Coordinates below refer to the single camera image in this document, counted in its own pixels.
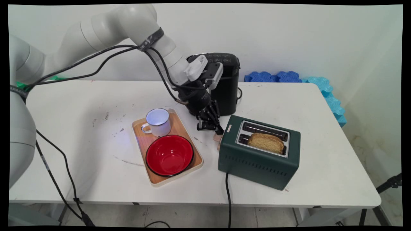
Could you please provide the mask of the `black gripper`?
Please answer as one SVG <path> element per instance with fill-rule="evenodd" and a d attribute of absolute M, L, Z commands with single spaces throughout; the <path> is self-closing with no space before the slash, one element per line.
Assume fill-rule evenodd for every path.
<path fill-rule="evenodd" d="M 187 82 L 183 86 L 195 89 L 176 88 L 181 101 L 188 101 L 186 105 L 190 114 L 196 116 L 197 130 L 215 131 L 217 135 L 223 135 L 224 129 L 220 125 L 220 111 L 216 100 L 204 88 L 201 81 Z"/>

